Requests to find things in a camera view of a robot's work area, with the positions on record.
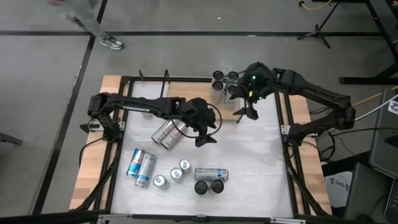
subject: gray pants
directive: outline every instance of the gray pants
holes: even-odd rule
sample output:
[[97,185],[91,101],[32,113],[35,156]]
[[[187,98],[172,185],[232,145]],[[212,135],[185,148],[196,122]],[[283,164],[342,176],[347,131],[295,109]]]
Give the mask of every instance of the gray pants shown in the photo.
[[93,12],[96,4],[97,0],[67,0],[63,6],[69,15],[73,14],[79,18],[88,32],[104,39],[107,34],[100,27]]

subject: wooden table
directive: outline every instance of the wooden table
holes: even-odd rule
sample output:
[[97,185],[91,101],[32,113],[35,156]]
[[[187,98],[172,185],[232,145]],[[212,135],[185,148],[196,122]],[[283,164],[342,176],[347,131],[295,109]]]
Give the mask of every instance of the wooden table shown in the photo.
[[[117,93],[119,90],[119,85],[121,82],[121,77],[118,75],[105,75],[103,78],[103,83],[100,92]],[[127,93],[128,85],[124,87],[124,95]],[[280,95],[281,102],[284,102],[283,95]],[[307,123],[310,121],[310,115],[308,112],[307,101],[302,96],[290,96],[290,105],[293,111],[294,121],[296,123]],[[285,124],[287,122],[287,112],[284,103],[281,104],[282,113],[284,117]],[[123,111],[120,111],[119,117],[122,119]],[[87,142],[92,142],[95,139],[99,139],[102,136],[102,132],[89,133]],[[312,138],[305,138],[305,141],[316,144],[315,140]],[[70,202],[70,209],[76,208],[86,199],[86,197],[93,190],[95,185],[100,179],[101,167],[104,161],[106,142],[99,141],[85,149],[83,154],[83,159],[81,162],[80,170],[76,180],[75,190],[73,193],[72,200]],[[111,155],[114,154],[116,144],[114,144],[113,151]],[[325,181],[323,180],[322,167],[319,160],[318,151],[316,148],[309,144],[303,143],[299,147],[303,174],[305,177],[305,184],[315,200],[322,206],[322,208],[331,214],[331,208],[329,203],[328,194],[326,192]],[[108,185],[109,181],[104,187],[99,208],[105,208],[105,201],[108,196]],[[298,211],[300,214],[303,212],[303,203],[301,199],[301,193],[297,186],[295,186]]]

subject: white cable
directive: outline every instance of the white cable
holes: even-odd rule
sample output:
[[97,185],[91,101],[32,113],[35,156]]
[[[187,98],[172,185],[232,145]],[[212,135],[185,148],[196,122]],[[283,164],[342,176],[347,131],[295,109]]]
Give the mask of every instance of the white cable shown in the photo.
[[364,114],[364,115],[362,115],[362,116],[360,116],[360,117],[358,117],[358,118],[355,118],[355,121],[359,121],[359,120],[365,118],[366,116],[368,116],[368,115],[370,115],[370,114],[373,114],[374,112],[376,112],[377,110],[379,110],[380,108],[382,108],[384,105],[390,103],[390,101],[392,101],[393,99],[395,99],[395,98],[397,98],[397,97],[398,97],[398,95],[395,95],[395,96],[392,97],[390,100],[387,100],[386,102],[384,102],[382,105],[378,106],[377,108],[374,108],[373,110],[367,112],[366,114]]

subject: person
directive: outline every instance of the person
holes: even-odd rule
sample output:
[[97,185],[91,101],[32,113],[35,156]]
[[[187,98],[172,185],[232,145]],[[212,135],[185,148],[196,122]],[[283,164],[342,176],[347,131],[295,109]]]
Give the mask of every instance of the person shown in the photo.
[[66,19],[84,28],[101,39],[101,45],[113,50],[121,50],[124,44],[115,37],[108,35],[95,18],[93,9],[97,0],[47,0],[53,6],[61,6],[66,10]]

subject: wooden board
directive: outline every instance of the wooden board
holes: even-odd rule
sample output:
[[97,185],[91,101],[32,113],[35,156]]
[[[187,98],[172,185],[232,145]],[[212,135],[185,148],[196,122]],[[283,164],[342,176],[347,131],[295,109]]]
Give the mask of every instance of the wooden board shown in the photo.
[[[210,88],[210,83],[171,82],[169,85],[169,92],[167,96],[185,97],[187,100],[200,97],[205,99],[208,103],[212,103],[210,98]],[[238,99],[235,100],[234,108],[227,109],[223,106],[224,100],[225,96],[223,95],[221,103],[215,105],[219,109],[221,117],[223,118],[223,120],[237,121],[239,119],[239,116],[232,114],[241,109],[240,101]]]
[[[108,93],[117,93],[119,90],[121,76],[115,75],[106,75],[104,76],[103,83],[101,86],[101,92],[107,91]],[[190,90],[189,95],[185,95],[187,99],[197,97],[194,92],[207,91],[208,83],[204,83],[207,85],[203,85],[198,87],[200,83],[191,83],[192,85],[178,85],[179,83],[171,83],[170,88],[172,91],[169,91],[169,96],[181,96],[179,94],[179,88],[184,87],[185,89],[195,89]],[[284,97],[281,95],[281,102],[284,102]],[[310,115],[308,112],[307,101],[302,96],[291,96],[290,104],[293,111],[294,121],[296,123],[307,123],[310,121]],[[285,124],[287,124],[287,113],[286,107],[284,103],[281,104],[282,113],[284,117]],[[94,132],[88,135],[87,142],[91,142],[95,139],[98,139],[102,136],[102,132]],[[312,138],[305,138],[305,141],[316,144],[315,140]],[[85,153],[83,154],[83,159],[81,162],[81,167],[78,173],[78,177],[76,180],[75,191],[73,193],[73,197],[70,203],[70,208],[76,208],[79,206],[84,199],[90,194],[95,185],[98,183],[100,178],[101,166],[103,164],[104,154],[105,154],[106,142],[99,141],[94,143],[93,145],[88,146],[85,149]],[[317,149],[308,144],[303,144],[299,147],[303,173],[305,177],[305,184],[308,187],[309,191],[315,198],[315,200],[322,206],[322,208],[331,214],[331,208],[329,203],[328,194],[326,191],[326,185],[323,180],[322,167],[320,165],[319,155]],[[107,197],[107,187],[104,188],[100,207],[104,208],[104,203]],[[303,214],[303,204],[301,200],[301,194],[299,189],[296,187],[296,196],[297,196],[297,204],[298,210],[301,214]]]

